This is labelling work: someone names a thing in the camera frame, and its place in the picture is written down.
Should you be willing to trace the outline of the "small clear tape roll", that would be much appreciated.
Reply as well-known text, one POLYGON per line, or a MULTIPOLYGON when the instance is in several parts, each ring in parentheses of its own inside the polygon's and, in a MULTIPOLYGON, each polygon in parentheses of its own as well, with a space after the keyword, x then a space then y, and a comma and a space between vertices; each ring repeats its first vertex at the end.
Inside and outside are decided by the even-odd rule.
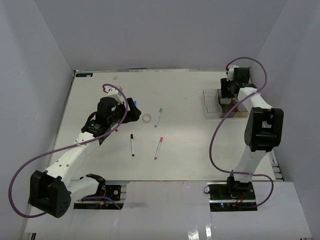
POLYGON ((142 116, 142 121, 146 124, 150 123, 152 121, 152 116, 149 113, 145 113, 142 116))

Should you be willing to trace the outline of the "black marker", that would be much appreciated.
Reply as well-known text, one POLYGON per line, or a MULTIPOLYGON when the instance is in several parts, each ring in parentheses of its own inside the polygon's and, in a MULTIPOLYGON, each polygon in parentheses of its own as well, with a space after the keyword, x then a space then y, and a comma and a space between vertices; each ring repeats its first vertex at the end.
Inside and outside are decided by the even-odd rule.
POLYGON ((131 133, 130 134, 130 149, 131 149, 131 156, 135 156, 135 151, 134 151, 134 135, 131 133))

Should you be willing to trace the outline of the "green marker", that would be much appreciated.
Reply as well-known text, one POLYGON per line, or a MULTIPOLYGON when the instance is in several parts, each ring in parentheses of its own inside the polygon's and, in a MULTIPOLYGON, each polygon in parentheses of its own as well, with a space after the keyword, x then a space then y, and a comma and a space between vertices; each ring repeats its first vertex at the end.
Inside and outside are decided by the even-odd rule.
POLYGON ((156 117, 156 120, 155 120, 155 123, 154 123, 154 127, 157 128, 158 127, 158 124, 159 124, 159 120, 160 120, 160 116, 162 114, 162 111, 163 111, 163 108, 160 108, 159 111, 158 111, 158 114, 157 114, 157 117, 156 117))

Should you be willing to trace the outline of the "pink marker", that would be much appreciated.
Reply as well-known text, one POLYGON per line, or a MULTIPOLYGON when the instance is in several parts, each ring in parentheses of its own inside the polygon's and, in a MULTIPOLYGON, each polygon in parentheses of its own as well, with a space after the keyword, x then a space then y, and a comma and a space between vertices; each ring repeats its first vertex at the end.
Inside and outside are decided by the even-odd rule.
POLYGON ((158 142, 158 145, 157 145, 157 149, 156 149, 156 152, 155 152, 155 156, 154 156, 154 160, 157 160, 158 157, 159 157, 159 153, 160 153, 160 150, 161 150, 161 146, 162 146, 162 143, 163 143, 163 137, 161 136, 160 139, 159 139, 159 142, 158 142))

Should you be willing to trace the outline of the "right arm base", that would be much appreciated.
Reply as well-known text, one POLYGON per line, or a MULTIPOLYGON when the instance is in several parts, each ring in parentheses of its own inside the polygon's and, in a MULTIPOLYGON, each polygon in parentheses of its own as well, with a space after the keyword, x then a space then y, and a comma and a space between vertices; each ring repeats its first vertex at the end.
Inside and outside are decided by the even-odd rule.
POLYGON ((258 210, 253 186, 246 193, 230 193, 226 182, 215 182, 208 183, 203 192, 209 197, 211 212, 248 212, 258 210))

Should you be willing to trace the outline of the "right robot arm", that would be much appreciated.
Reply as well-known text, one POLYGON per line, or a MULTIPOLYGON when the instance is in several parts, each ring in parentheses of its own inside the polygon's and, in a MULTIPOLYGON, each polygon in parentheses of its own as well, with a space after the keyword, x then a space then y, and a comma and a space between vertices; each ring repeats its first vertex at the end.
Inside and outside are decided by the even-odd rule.
POLYGON ((251 191, 253 174, 261 160, 279 146, 284 111, 268 104, 250 83, 250 69, 231 65, 220 80, 221 100, 237 100, 249 113, 244 131, 245 149, 238 165, 227 179, 226 195, 236 200, 251 191))

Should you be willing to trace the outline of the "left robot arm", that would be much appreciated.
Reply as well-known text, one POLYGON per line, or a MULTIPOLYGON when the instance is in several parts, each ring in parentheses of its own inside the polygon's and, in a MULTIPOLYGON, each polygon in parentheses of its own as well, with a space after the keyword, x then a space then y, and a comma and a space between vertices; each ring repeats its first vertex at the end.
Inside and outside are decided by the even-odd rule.
POLYGON ((56 218, 62 217, 75 201, 87 197, 99 200, 106 195, 106 180, 88 173, 79 180, 73 176, 108 137, 107 132, 119 123, 139 120, 141 111, 132 98, 119 103, 112 97, 100 99, 97 110, 89 115, 75 141, 55 163, 43 172, 36 170, 30 177, 29 204, 56 218))

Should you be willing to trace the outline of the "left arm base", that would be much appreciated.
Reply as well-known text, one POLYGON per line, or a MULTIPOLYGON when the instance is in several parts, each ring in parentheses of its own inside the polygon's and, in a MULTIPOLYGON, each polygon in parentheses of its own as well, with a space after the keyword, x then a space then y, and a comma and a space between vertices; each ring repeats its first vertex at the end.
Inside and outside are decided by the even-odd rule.
POLYGON ((126 199, 125 185, 106 185, 100 195, 74 203, 75 210, 121 210, 126 199))

